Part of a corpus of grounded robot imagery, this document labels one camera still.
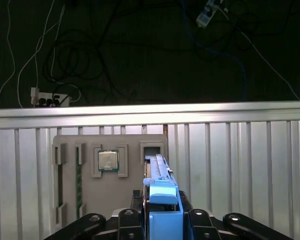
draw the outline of white cable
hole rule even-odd
[[[10,34],[10,29],[11,29],[11,16],[10,16],[10,2],[11,0],[8,1],[7,3],[7,10],[8,10],[8,31],[7,31],[7,34],[6,34],[6,41],[8,43],[8,46],[9,46],[9,50],[10,50],[10,53],[11,53],[11,56],[12,56],[12,64],[13,64],[13,71],[12,71],[12,74],[10,75],[10,77],[4,82],[4,84],[2,85],[2,87],[0,88],[0,94],[4,88],[4,86],[11,80],[11,78],[14,76],[15,74],[15,62],[14,62],[14,56],[13,56],[13,52],[12,52],[12,48],[11,48],[11,45],[10,45],[10,41],[9,41],[9,34]]]
[[[228,21],[230,21],[229,17],[226,15],[226,13],[219,8],[219,10],[221,11],[221,13],[227,18]],[[250,42],[250,44],[252,45],[252,47],[255,49],[255,51],[260,55],[260,57],[264,60],[264,62],[267,63],[267,65],[289,86],[290,90],[292,91],[292,93],[294,94],[294,96],[300,100],[299,96],[294,92],[292,86],[290,85],[290,83],[281,75],[279,74],[278,71],[276,71],[276,69],[265,59],[265,57],[263,57],[263,55],[260,53],[260,51],[256,48],[256,46],[252,43],[252,41],[248,38],[248,36],[246,36],[243,32],[241,32],[241,34]]]
[[[43,33],[45,33],[45,31],[46,31],[46,26],[48,24],[48,20],[49,20],[50,14],[52,12],[52,8],[53,8],[53,5],[54,5],[54,2],[55,2],[55,0],[52,0],[52,4],[51,4],[51,7],[50,7],[48,16],[46,17],[46,20],[45,20],[45,25],[44,25]],[[29,62],[35,57],[35,55],[41,50],[42,45],[43,45],[43,41],[44,41],[44,36],[45,36],[45,34],[43,34],[42,41],[41,41],[39,49],[37,51],[35,51],[35,53],[32,55],[32,57],[30,57],[30,59],[25,63],[25,65],[21,68],[21,70],[19,72],[18,79],[17,79],[17,85],[16,85],[16,93],[17,93],[18,103],[19,103],[20,107],[23,107],[22,104],[21,104],[21,102],[20,102],[20,96],[19,96],[19,83],[20,83],[21,73],[24,70],[24,68],[29,64]]]
[[[56,25],[58,25],[58,29],[57,29],[57,36],[58,36],[58,33],[59,33],[59,29],[60,29],[60,24],[61,24],[61,21],[62,21],[62,17],[63,17],[63,14],[64,14],[64,10],[65,10],[65,5],[63,5],[62,7],[62,10],[61,10],[61,14],[60,14],[60,18],[59,20],[54,24],[52,25],[52,27],[49,28],[49,30],[47,30],[38,40],[38,43],[36,45],[36,48],[35,48],[35,52],[37,52],[39,49],[39,45],[41,43],[41,40],[43,39],[44,35],[46,35],[48,32],[50,32]],[[38,64],[37,64],[37,59],[36,59],[36,54],[35,54],[35,57],[34,57],[34,61],[35,61],[35,70],[36,70],[36,88],[38,87],[38,84],[39,84],[39,74],[38,74]]]
[[[57,31],[56,31],[56,35],[55,35],[55,41],[57,41],[57,38],[58,38],[58,35],[59,35],[59,32],[60,32],[60,26],[61,26],[61,22],[62,22],[62,17],[63,17],[63,14],[64,14],[64,10],[65,10],[65,5],[63,5],[62,7],[62,10],[61,10],[61,14],[60,14],[60,18],[59,18],[59,21],[56,22],[48,31],[46,31],[38,40],[38,43],[36,45],[36,51],[38,50],[38,46],[40,44],[40,41],[43,39],[43,36],[46,35],[50,30],[52,30],[56,25],[58,25],[58,28],[57,28]],[[38,76],[38,66],[37,66],[37,59],[36,59],[36,55],[34,57],[34,60],[35,60],[35,69],[36,69],[36,87],[38,87],[38,84],[39,84],[39,76]],[[53,74],[53,67],[54,67],[54,62],[55,62],[55,47],[53,48],[53,59],[52,59],[52,64],[51,64],[51,72],[50,72],[50,75],[52,77],[52,74]],[[57,82],[56,80],[54,80],[52,78],[52,80],[56,83],[56,84],[63,84],[61,82]],[[76,85],[72,85],[70,84],[71,86],[73,86],[74,88],[78,89],[79,91],[79,97],[76,99],[76,100],[71,100],[70,102],[71,103],[75,103],[77,101],[79,101],[81,99],[81,91],[80,89],[76,86]]]

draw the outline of plug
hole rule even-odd
[[[30,96],[31,96],[31,104],[32,105],[36,105],[39,101],[39,92],[40,92],[40,89],[37,88],[37,87],[32,87],[31,88],[31,93],[30,93]]]

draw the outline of power outlet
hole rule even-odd
[[[67,97],[67,94],[54,94],[54,99],[57,103],[62,102],[65,98]],[[48,108],[48,107],[55,107],[55,104],[53,103],[52,100],[52,93],[49,92],[39,92],[38,95],[38,101],[35,104],[38,107],[43,107],[43,108]],[[68,107],[70,105],[70,97],[67,97],[62,104],[60,105],[60,107]]]

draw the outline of blue cable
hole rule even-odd
[[[246,70],[245,67],[243,65],[243,63],[234,55],[231,55],[229,53],[225,53],[225,52],[218,52],[213,50],[212,48],[209,47],[204,47],[202,44],[200,44],[199,42],[195,41],[195,39],[193,38],[193,35],[191,33],[191,30],[188,26],[188,22],[187,22],[187,17],[186,17],[186,5],[185,5],[185,1],[186,0],[182,0],[182,5],[183,5],[183,17],[184,17],[184,25],[185,25],[185,29],[186,29],[186,33],[189,36],[189,38],[200,48],[205,49],[206,51],[215,54],[215,55],[219,55],[219,56],[228,56],[230,58],[232,58],[233,60],[237,61],[237,63],[240,65],[240,68],[242,69],[243,72],[243,76],[244,76],[244,90],[243,90],[243,101],[246,101],[247,99],[247,82],[248,82],[248,77],[246,74]]]

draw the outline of dark background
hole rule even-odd
[[[108,22],[114,0],[78,0],[78,5],[66,3],[60,34],[68,29],[80,29],[89,34],[97,43]],[[116,104],[148,103],[209,103],[241,102],[243,98],[244,78],[236,61],[222,56],[214,61],[198,58],[194,44],[188,38],[182,9],[175,5],[170,7],[144,9],[149,4],[172,3],[173,0],[124,0],[118,12],[131,7],[140,9],[133,14],[115,18],[105,36],[105,41],[98,48],[104,57],[109,75],[113,82],[111,87],[106,75],[95,80],[85,81],[79,78],[66,78],[64,82],[75,83],[85,93],[80,101],[72,106],[99,106]],[[206,1],[188,0],[189,17],[196,18]],[[279,33],[285,24],[291,0],[225,0],[230,11],[240,16],[250,12],[249,21],[262,21],[254,34]],[[0,1],[0,87],[12,73],[11,55],[6,42],[8,26],[7,0]],[[58,21],[64,0],[56,0],[49,18],[48,28]],[[16,82],[17,75],[25,62],[34,54],[47,13],[51,6],[49,0],[12,0],[10,43],[15,57],[16,74],[5,86],[0,95],[0,108],[17,108]],[[295,0],[292,12],[300,10],[300,0]],[[229,15],[234,23],[238,18]],[[225,23],[226,19],[218,11],[206,29],[198,29],[188,20],[193,35],[199,33],[197,41],[209,43],[219,39],[232,30]],[[40,91],[52,92],[56,84],[49,83],[42,75],[42,65],[54,43],[56,28],[46,35],[42,50],[38,53],[38,70]],[[248,42],[236,32],[240,46]],[[71,41],[85,41],[76,33],[63,38]],[[228,42],[228,37],[212,46],[220,51]],[[300,13],[290,16],[285,31],[280,35],[254,36],[253,43],[272,66],[290,82],[300,97]],[[97,75],[101,70],[99,59],[88,49],[90,67],[85,77]],[[247,101],[293,101],[296,98],[284,83],[254,51],[241,51],[235,44],[234,37],[229,40],[227,53],[235,55],[244,64],[247,71]],[[199,50],[206,58],[213,54]],[[80,53],[78,69],[85,67],[87,57]],[[64,63],[66,55],[60,57]],[[61,71],[57,65],[55,74]],[[32,61],[23,71],[20,78],[20,101],[24,107],[30,107],[30,88],[35,86],[35,65]],[[77,91],[71,86],[64,86],[57,92],[77,98]]]

